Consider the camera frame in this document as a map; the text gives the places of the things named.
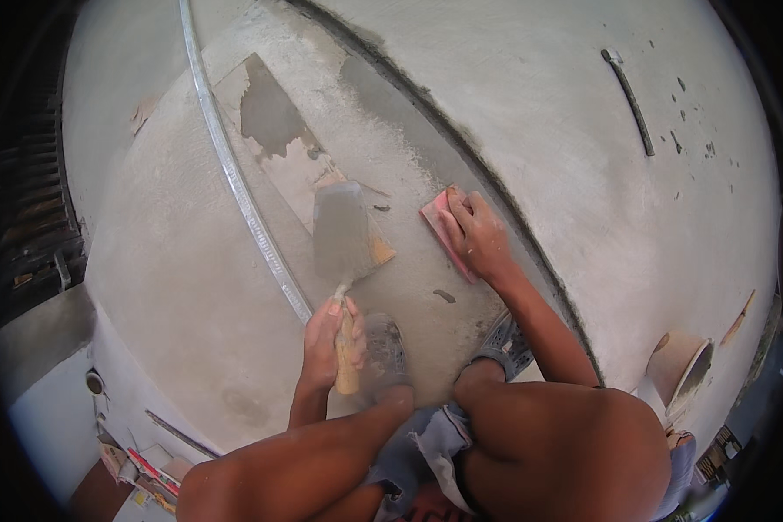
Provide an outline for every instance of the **dark groove line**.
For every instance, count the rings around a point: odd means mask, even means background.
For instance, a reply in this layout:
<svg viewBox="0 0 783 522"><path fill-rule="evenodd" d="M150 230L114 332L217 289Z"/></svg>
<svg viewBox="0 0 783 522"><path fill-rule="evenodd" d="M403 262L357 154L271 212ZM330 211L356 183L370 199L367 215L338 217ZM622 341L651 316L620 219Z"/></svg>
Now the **dark groove line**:
<svg viewBox="0 0 783 522"><path fill-rule="evenodd" d="M464 163L467 164L472 174L489 189L490 195L494 201L504 203L504 208L500 208L502 215L507 218L508 225L515 230L520 230L519 238L525 246L526 252L537 262L540 272L546 284L553 290L553 298L557 302L560 311L563 313L566 325L571 328L577 337L580 345L583 347L592 366L595 367L595 373L598 376L600 384L605 384L604 376L598 367L594 352L591 350L591 343L586 336L583 328L583 322L577 315L574 302L565 291L563 282L556 276L549 260L544 256L532 231L527 223L521 219L519 203L508 193L507 188L501 182L496 173L491 169L487 162L479 156L479 153L464 138L461 131L456 129L450 118L440 110L434 103L431 96L428 95L428 89L416 85L397 65L387 57L383 51L377 47L374 42L360 37L346 22L342 21L334 13L320 7L308 0L285 0L295 7L304 17L322 26L331 36L334 37L346 50L358 55L364 59L381 78L385 79L392 87L400 91L414 107L420 111L427 121L435 128L441 137L446 140L461 156Z"/></svg>

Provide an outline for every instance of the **person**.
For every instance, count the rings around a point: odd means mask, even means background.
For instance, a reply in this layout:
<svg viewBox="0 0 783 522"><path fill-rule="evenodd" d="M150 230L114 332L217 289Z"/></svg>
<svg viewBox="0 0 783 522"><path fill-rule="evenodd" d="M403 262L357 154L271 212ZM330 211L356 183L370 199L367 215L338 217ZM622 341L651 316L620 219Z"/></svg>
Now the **person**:
<svg viewBox="0 0 783 522"><path fill-rule="evenodd" d="M192 468L177 517L193 520L631 520L665 515L689 482L638 398L599 385L572 332L513 262L505 225L477 192L448 189L452 248L504 301L453 399L415 410L402 336L353 300L373 404L326 420L342 313L330 299L308 321L304 362L284 433ZM511 382L533 359L544 382Z"/></svg>

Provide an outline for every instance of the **sanding block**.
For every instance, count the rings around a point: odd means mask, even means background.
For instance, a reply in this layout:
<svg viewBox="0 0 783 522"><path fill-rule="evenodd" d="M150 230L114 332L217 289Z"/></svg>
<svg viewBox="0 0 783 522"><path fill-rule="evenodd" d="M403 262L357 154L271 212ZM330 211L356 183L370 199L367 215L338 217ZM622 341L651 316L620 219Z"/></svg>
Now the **sanding block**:
<svg viewBox="0 0 783 522"><path fill-rule="evenodd" d="M460 189L456 190L458 192L458 196L461 197L462 200L467 197L467 195ZM470 271L467 265L464 264L464 261L461 261L461 258L458 257L458 254L456 254L455 250L453 250L452 242L450 241L449 234L447 233L447 227L444 225L443 221L441 221L441 216L439 215L440 211L450 211L446 190L442 191L437 198L424 206L420 213L423 219L429 225L429 228L431 228L435 236L438 237L438 242L441 243L441 246L443 246L455 267L458 268L458 271L461 273L462 277L464 277L464 279L466 279L467 282L472 285L478 281L479 278Z"/></svg>

